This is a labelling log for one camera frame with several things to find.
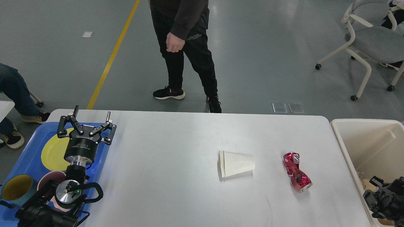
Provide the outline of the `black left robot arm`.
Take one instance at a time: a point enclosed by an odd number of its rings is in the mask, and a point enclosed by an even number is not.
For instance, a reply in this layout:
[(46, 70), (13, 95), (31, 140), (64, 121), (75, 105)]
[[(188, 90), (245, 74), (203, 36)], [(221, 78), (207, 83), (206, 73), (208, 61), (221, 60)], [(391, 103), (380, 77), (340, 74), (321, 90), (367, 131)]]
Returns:
[(82, 125), (76, 117), (79, 107), (60, 117), (56, 135), (68, 143), (63, 159), (68, 162), (65, 177), (57, 183), (50, 179), (17, 210), (19, 227), (76, 227), (90, 214), (82, 207), (98, 202), (104, 195), (101, 186), (87, 175), (96, 164), (98, 147), (111, 145), (117, 126), (107, 112), (99, 126)]

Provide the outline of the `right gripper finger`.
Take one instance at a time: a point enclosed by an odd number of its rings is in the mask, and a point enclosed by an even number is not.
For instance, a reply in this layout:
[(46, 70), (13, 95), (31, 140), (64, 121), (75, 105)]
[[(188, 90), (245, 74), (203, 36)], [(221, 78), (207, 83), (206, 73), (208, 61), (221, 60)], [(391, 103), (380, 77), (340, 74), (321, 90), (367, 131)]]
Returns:
[(373, 176), (370, 180), (369, 183), (374, 185), (375, 187), (385, 187), (385, 182), (383, 179), (378, 178), (377, 176)]

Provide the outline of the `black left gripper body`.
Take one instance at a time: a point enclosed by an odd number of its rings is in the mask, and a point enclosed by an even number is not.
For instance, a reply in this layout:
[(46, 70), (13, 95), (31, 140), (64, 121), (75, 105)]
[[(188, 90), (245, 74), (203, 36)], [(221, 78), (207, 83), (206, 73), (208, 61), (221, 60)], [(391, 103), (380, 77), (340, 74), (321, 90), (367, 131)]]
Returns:
[(86, 165), (92, 164), (95, 161), (99, 142), (101, 141), (100, 133), (90, 135), (90, 132), (95, 129), (94, 126), (82, 126), (83, 135), (79, 135), (77, 130), (72, 130), (69, 133), (69, 142), (65, 151), (64, 159), (67, 162), (72, 162), (75, 157), (84, 157)]

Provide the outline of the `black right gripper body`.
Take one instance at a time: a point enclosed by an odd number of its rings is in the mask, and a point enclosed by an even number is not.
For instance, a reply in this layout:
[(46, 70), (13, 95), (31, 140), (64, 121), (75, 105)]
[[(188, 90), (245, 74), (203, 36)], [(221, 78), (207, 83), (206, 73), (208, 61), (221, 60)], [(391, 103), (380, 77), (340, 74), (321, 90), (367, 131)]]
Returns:
[(395, 226), (404, 225), (404, 177), (377, 187), (375, 192), (366, 190), (363, 198), (373, 218), (391, 221)]

